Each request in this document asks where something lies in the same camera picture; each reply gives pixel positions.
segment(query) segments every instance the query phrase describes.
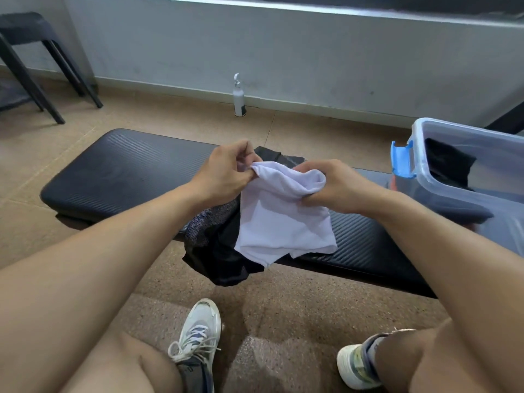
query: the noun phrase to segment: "plastic storage box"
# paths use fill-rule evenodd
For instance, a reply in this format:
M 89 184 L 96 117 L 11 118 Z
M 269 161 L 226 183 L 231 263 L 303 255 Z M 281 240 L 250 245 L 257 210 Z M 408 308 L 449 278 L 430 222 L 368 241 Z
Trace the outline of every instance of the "plastic storage box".
M 474 160 L 467 187 L 433 177 L 427 139 L 450 145 Z M 392 143 L 391 164 L 390 189 L 524 256 L 524 137 L 420 118 L 407 146 Z

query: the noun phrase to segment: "speckled floor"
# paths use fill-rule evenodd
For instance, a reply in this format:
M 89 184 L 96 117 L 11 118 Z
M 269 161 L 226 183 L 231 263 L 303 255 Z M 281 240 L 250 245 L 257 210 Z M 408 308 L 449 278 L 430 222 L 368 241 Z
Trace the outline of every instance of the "speckled floor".
M 0 267 L 75 233 L 38 194 L 51 177 L 113 128 L 223 144 L 241 137 L 285 154 L 339 158 L 390 171 L 391 140 L 409 131 L 325 117 L 101 88 L 98 110 L 67 83 L 43 86 L 66 120 L 56 125 L 27 104 L 0 113 Z M 304 270 L 272 265 L 232 288 L 215 287 L 181 260 L 172 242 L 117 318 L 129 333 L 165 350 L 201 297 L 224 322 L 215 357 L 222 392 L 350 391 L 335 363 L 337 349 L 393 328 L 427 328 L 446 317 L 436 301 Z

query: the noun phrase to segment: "blue latch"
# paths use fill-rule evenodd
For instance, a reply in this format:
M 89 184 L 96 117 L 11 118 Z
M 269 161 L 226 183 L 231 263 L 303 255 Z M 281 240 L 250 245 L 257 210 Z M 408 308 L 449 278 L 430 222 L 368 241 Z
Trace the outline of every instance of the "blue latch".
M 408 145 L 404 147 L 396 147 L 395 141 L 391 143 L 391 165 L 393 166 L 393 173 L 397 177 L 416 177 L 416 172 L 411 169 L 410 151 L 412 147 L 412 140 L 410 140 Z

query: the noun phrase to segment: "white sneaker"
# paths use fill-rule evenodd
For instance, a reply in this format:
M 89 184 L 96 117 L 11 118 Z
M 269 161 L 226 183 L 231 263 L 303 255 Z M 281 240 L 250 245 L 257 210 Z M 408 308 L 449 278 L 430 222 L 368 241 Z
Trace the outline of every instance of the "white sneaker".
M 216 304 L 211 299 L 200 299 L 187 315 L 180 339 L 169 345 L 167 354 L 175 363 L 196 357 L 212 373 L 221 330 L 222 321 Z M 178 348 L 176 354 L 173 353 L 175 347 Z
M 392 333 L 413 330 L 395 330 Z M 368 349 L 377 338 L 387 337 L 388 333 L 376 334 L 359 345 L 344 346 L 337 354 L 337 367 L 340 377 L 354 390 L 374 389 L 382 385 L 374 365 L 368 356 Z

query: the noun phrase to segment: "white shoelace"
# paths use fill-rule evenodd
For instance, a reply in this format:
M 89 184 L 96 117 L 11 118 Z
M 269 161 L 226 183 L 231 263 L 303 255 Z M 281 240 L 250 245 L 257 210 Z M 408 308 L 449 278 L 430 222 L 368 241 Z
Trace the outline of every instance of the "white shoelace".
M 206 331 L 209 328 L 205 325 L 195 325 L 182 342 L 174 341 L 167 349 L 167 354 L 175 363 L 187 360 L 191 357 L 198 358 L 201 362 L 206 363 L 206 356 L 215 350 L 220 350 L 214 344 L 208 344 L 215 340 L 214 337 L 208 337 Z M 174 347 L 178 348 L 178 354 L 172 353 Z

